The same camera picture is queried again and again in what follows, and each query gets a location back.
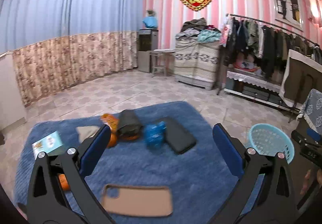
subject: blue carpet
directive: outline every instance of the blue carpet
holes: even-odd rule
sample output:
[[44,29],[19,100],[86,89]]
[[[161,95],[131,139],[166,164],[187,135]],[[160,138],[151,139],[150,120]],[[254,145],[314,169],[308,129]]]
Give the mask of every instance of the blue carpet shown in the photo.
[[[134,186],[168,186],[172,192],[173,213],[163,218],[133,218],[111,214],[118,223],[131,224],[205,224],[232,191],[237,177],[231,175],[212,138],[212,127],[186,102],[169,102],[135,110],[143,124],[170,116],[197,139],[197,144],[182,155],[175,155],[167,144],[151,151],[143,139],[118,143],[106,149],[92,175],[85,178],[98,200],[105,184]],[[77,147],[78,126],[101,126],[99,117],[37,124],[32,129],[17,167],[15,202],[27,203],[27,190],[34,165],[32,143],[58,131],[66,148]],[[252,201],[258,192],[254,189]],[[67,193],[72,209],[81,213],[71,192]]]

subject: small cardboard box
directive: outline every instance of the small cardboard box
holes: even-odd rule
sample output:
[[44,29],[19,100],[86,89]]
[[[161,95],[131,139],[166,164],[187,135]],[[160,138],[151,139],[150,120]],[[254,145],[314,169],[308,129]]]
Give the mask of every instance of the small cardboard box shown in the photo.
[[65,147],[57,131],[49,134],[39,141],[36,141],[33,144],[33,155],[35,156],[35,159],[42,151],[46,152],[48,156],[56,156],[65,152]]

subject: brown phone case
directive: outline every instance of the brown phone case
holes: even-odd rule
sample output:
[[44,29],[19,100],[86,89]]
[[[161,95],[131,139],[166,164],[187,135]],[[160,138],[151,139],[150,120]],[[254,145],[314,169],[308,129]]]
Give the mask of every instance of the brown phone case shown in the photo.
[[[117,197],[110,197],[107,189],[118,189]],[[107,184],[101,204],[109,213],[134,217],[164,217],[172,213],[172,196],[168,187],[121,186]]]

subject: human hand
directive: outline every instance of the human hand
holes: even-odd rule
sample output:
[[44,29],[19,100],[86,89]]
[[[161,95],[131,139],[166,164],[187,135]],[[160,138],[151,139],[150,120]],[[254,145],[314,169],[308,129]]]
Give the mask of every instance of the human hand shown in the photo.
[[[307,192],[308,188],[309,188],[309,179],[311,176],[311,170],[309,169],[308,172],[306,173],[305,177],[304,177],[304,182],[303,182],[303,187],[301,189],[300,194],[303,195],[304,193]],[[322,186],[322,170],[319,169],[317,172],[317,181],[320,185],[320,188]]]

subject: painting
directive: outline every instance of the painting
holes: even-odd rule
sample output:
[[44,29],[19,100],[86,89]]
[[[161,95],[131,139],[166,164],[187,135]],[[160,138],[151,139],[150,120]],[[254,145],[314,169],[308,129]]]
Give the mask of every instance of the painting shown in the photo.
[[276,20],[302,29],[299,0],[275,0]]

